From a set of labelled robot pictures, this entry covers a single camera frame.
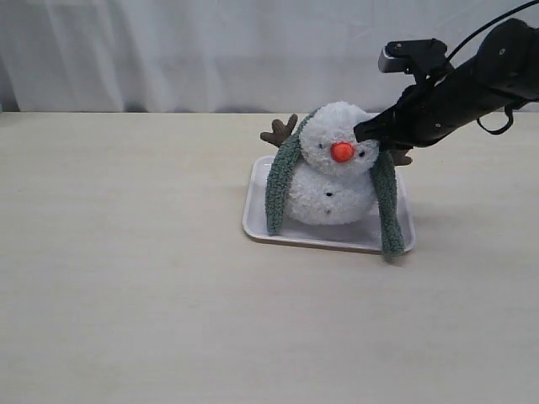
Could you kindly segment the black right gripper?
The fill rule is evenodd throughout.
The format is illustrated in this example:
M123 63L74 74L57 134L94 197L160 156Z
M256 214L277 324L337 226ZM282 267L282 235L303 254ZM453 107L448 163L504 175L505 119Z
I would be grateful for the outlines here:
M380 142L380 154L407 156L505 106L505 94L482 85L471 62L459 66L426 95L391 107L354 127L357 142Z

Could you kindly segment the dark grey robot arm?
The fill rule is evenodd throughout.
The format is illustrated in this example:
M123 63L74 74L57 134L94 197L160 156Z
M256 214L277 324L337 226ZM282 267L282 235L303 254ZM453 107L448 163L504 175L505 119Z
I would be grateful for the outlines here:
M434 38L397 40L382 49L381 72L402 72L415 83L398 101L354 128L357 141L376 140L385 150L429 147L483 116L502 109L513 113L538 100L538 30L520 19L495 26L477 53L454 67L446 44Z

